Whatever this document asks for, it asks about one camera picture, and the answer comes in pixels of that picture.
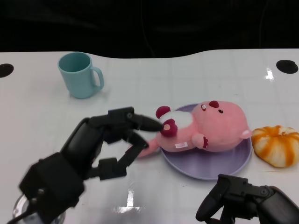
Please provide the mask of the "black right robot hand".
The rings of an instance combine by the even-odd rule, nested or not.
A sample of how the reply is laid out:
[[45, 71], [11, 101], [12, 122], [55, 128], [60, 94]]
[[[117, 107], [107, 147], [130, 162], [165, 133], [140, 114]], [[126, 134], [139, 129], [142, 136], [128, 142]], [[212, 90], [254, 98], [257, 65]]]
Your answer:
[[297, 224], [298, 206], [279, 188], [254, 186], [246, 178], [218, 175], [196, 213], [199, 222], [234, 224], [257, 217], [262, 224]]

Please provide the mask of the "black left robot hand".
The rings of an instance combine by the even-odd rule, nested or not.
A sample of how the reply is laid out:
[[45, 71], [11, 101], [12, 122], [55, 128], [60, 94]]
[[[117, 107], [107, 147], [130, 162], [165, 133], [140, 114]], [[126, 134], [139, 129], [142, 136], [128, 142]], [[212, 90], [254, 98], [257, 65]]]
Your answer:
[[[149, 146], [136, 131], [159, 132], [162, 129], [160, 122], [136, 114], [133, 107], [109, 110], [106, 115], [83, 119], [60, 152], [83, 180], [125, 177], [127, 167]], [[92, 167], [101, 152], [103, 142], [112, 144], [120, 140], [130, 143], [131, 147], [119, 160], [101, 159], [96, 168]]]

